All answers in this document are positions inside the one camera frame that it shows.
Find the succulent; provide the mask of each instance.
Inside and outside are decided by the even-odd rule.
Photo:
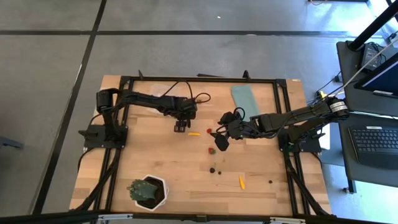
[[[155,191],[157,190],[157,186],[152,185],[145,180],[135,180],[127,189],[130,191],[131,199],[143,201],[150,198],[155,199]]]

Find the computer monitor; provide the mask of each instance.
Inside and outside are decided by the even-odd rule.
[[[354,87],[377,95],[398,97],[398,53],[371,71]]]

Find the wooden table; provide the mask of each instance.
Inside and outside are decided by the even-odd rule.
[[[118,88],[120,76],[104,76],[101,89]],[[162,93],[174,82],[134,82],[133,90]],[[287,176],[277,139],[230,139],[227,151],[208,153],[216,148],[214,138],[206,133],[216,129],[223,113],[235,109],[231,87],[244,83],[191,82],[193,95],[207,92],[211,101],[198,105],[197,117],[186,133],[173,132],[175,119],[164,117],[152,109],[130,106],[128,139],[122,151],[111,210],[147,213],[135,206],[126,189],[134,179],[147,174],[159,176],[170,187],[166,204],[155,213],[209,215],[291,215]],[[275,113],[271,84],[250,84],[261,113]],[[292,110],[305,106],[300,80],[287,80]],[[279,90],[285,112],[282,90]],[[186,84],[178,84],[169,95],[189,96]],[[101,117],[93,122],[103,123]],[[201,136],[188,136],[188,132]],[[104,149],[94,149],[82,160],[70,208],[79,206],[98,182]],[[301,153],[305,184],[317,202],[330,211],[319,161],[309,153]],[[211,174],[210,167],[216,172]],[[242,176],[246,189],[239,186]],[[103,191],[104,208],[108,187]],[[300,191],[295,186],[298,210],[303,212]]]

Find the potted plant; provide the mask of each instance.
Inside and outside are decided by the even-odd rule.
[[[130,187],[130,197],[136,201],[136,206],[153,212],[164,205],[169,193],[164,179],[146,175],[142,180],[135,180]]]

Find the keyboard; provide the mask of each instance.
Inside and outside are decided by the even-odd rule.
[[[398,127],[353,126],[348,129],[360,164],[398,169]]]

